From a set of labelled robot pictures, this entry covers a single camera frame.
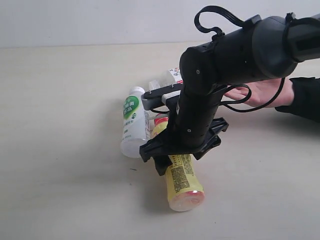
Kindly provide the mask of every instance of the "white table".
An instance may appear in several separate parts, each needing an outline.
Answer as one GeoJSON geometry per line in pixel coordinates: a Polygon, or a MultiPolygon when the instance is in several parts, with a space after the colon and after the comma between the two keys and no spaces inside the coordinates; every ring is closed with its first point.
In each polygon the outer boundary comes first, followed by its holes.
{"type": "MultiPolygon", "coordinates": [[[[1,240],[319,239],[312,121],[220,107],[230,127],[195,163],[206,200],[189,212],[169,209],[153,161],[121,154],[129,88],[176,67],[195,44],[0,50],[1,240]]],[[[319,76],[319,63],[294,75],[319,76]]]]}

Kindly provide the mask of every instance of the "bottle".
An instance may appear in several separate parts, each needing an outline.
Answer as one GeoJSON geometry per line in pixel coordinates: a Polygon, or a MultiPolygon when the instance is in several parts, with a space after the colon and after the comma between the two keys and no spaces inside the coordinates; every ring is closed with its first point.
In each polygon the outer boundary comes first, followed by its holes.
{"type": "MultiPolygon", "coordinates": [[[[168,117],[155,119],[151,137],[162,132],[167,124],[168,117]]],[[[191,155],[171,155],[169,158],[172,165],[165,171],[169,207],[177,212],[185,212],[201,205],[205,192],[195,175],[191,155]]]]}
{"type": "Polygon", "coordinates": [[[144,110],[142,87],[135,86],[123,104],[123,135],[121,152],[129,158],[140,158],[140,146],[150,139],[149,114],[144,110]]]}

